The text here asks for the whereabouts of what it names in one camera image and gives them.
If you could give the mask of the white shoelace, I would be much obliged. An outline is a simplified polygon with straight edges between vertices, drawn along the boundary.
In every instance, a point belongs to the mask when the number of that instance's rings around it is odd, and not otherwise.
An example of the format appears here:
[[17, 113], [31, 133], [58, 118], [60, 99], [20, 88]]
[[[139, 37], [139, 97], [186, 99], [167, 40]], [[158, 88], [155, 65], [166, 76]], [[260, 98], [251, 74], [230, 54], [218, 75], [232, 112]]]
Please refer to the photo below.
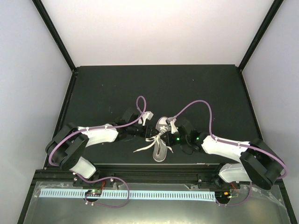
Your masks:
[[157, 155], [157, 156], [159, 156], [161, 154], [162, 150], [165, 150], [167, 152], [167, 150], [169, 149], [173, 153], [172, 148], [169, 146], [166, 146], [166, 144], [160, 138], [160, 136], [162, 134], [166, 133], [168, 130], [169, 130], [168, 126], [161, 126], [160, 128], [158, 128], [159, 133], [157, 135], [155, 135], [152, 138], [145, 139], [147, 142], [151, 142], [150, 145], [148, 145], [146, 147], [142, 147], [140, 149], [137, 149], [134, 152], [146, 150], [146, 149], [149, 149], [150, 147], [154, 146], [156, 148], [155, 155]]

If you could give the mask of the grey canvas sneaker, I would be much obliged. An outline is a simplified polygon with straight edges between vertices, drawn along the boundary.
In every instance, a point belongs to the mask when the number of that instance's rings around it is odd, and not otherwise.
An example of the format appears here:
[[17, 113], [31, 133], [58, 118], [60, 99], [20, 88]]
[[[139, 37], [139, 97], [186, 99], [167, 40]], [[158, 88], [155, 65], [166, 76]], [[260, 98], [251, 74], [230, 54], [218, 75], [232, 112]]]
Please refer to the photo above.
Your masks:
[[161, 139], [163, 134], [171, 131], [171, 126], [169, 123], [167, 123], [167, 120], [167, 117], [161, 117], [156, 124], [158, 135], [156, 137], [153, 150], [153, 159], [156, 162], [163, 162], [167, 156], [168, 149], [172, 151], [172, 148], [167, 146], [166, 143]]

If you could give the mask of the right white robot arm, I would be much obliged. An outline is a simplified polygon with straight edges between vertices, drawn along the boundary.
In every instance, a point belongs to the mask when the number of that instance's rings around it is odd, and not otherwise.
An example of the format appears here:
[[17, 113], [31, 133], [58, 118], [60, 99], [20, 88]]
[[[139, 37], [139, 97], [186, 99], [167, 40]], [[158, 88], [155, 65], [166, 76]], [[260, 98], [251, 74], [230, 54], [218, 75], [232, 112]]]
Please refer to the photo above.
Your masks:
[[185, 119], [176, 124], [176, 119], [161, 117], [156, 129], [159, 148], [154, 153], [156, 157], [166, 157], [166, 150], [174, 145], [186, 145], [186, 154], [204, 153], [218, 155], [233, 160], [234, 163], [221, 163], [218, 173], [212, 181], [218, 188], [225, 187], [230, 182], [252, 182], [258, 187], [270, 190], [283, 171], [282, 161], [274, 151], [261, 139], [238, 142], [212, 137], [210, 134], [198, 132]]

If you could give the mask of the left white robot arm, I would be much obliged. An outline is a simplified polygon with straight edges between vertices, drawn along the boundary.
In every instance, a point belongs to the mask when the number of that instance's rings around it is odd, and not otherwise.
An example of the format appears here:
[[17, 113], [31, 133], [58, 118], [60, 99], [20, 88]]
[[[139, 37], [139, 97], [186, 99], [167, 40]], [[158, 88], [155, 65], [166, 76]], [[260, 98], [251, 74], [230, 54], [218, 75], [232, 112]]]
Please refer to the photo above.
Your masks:
[[79, 174], [89, 186], [100, 182], [100, 174], [96, 167], [82, 155], [85, 148], [101, 143], [120, 141], [128, 135], [142, 138], [152, 137], [157, 130], [147, 126], [153, 112], [137, 114], [128, 109], [121, 118], [113, 122], [95, 127], [80, 127], [73, 123], [65, 125], [47, 145], [45, 152], [51, 162], [63, 171]]

